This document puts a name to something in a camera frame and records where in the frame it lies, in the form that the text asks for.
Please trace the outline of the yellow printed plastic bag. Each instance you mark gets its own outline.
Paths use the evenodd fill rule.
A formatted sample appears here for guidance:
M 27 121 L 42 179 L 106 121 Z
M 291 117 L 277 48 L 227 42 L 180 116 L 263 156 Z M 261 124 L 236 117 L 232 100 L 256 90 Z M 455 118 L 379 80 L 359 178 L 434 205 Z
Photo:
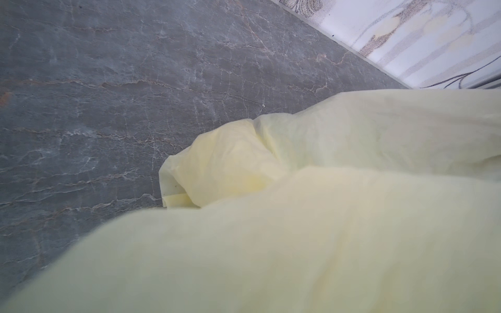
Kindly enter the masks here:
M 201 134 L 163 205 L 2 312 L 499 312 L 500 91 L 341 93 Z

